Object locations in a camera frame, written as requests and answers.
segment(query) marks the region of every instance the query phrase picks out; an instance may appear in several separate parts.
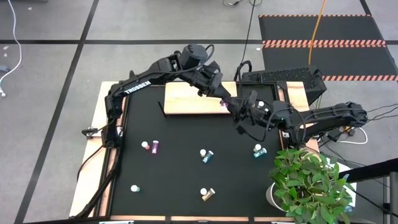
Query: white bottle cap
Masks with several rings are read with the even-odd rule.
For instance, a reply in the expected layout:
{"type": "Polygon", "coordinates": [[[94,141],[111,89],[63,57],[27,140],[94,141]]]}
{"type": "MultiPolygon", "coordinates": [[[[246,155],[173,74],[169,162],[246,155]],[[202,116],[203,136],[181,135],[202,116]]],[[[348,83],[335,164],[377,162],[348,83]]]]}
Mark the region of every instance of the white bottle cap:
{"type": "Polygon", "coordinates": [[[137,192],[139,188],[138,188],[137,185],[133,185],[133,186],[131,186],[130,189],[131,189],[132,192],[137,192]]]}
{"type": "Polygon", "coordinates": [[[202,188],[202,189],[200,189],[200,194],[201,194],[201,195],[205,195],[205,194],[207,194],[207,190],[206,190],[206,188],[202,188]]]}
{"type": "Polygon", "coordinates": [[[206,149],[200,149],[200,155],[204,157],[206,155],[206,149]]]}

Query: orange cable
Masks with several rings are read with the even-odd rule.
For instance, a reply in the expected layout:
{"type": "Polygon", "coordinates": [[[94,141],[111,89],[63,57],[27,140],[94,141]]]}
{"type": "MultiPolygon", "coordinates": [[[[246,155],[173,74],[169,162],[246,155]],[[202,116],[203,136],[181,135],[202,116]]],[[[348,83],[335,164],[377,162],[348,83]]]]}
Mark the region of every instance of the orange cable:
{"type": "Polygon", "coordinates": [[[313,30],[313,34],[312,34],[312,39],[311,39],[311,44],[310,44],[310,54],[308,55],[308,65],[311,65],[312,44],[315,39],[315,34],[317,33],[318,25],[319,25],[319,22],[321,21],[322,12],[323,12],[323,9],[325,8],[325,5],[326,5],[326,0],[323,0],[323,5],[321,8],[321,11],[319,12],[317,24],[315,25],[315,29],[313,30]]]}

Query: white pot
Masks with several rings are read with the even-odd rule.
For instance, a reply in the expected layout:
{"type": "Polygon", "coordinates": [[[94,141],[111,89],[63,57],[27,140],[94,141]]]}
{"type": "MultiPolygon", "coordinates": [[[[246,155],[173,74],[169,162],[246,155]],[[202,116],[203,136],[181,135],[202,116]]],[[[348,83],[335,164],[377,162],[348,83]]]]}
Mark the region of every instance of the white pot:
{"type": "Polygon", "coordinates": [[[278,208],[279,210],[286,212],[285,210],[283,210],[281,207],[279,207],[274,200],[274,194],[272,194],[273,188],[275,186],[275,183],[273,183],[271,186],[268,187],[267,189],[267,193],[266,193],[266,197],[267,197],[267,201],[274,206],[275,208],[278,208]]]}

